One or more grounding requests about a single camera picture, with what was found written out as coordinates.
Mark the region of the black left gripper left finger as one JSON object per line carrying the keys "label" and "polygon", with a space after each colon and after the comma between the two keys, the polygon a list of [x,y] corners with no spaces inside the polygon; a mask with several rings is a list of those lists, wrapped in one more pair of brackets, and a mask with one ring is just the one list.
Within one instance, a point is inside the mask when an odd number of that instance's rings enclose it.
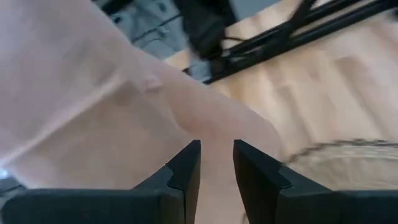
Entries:
{"label": "black left gripper left finger", "polygon": [[10,198],[3,223],[194,223],[201,142],[193,140],[129,190],[33,189]]}

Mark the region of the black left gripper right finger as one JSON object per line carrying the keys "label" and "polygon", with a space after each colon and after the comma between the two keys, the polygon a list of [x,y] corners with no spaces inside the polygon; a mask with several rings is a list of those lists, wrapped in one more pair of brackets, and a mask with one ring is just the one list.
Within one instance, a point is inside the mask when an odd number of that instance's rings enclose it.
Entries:
{"label": "black left gripper right finger", "polygon": [[249,223],[397,222],[395,142],[325,142],[281,162],[236,140],[233,161]]}

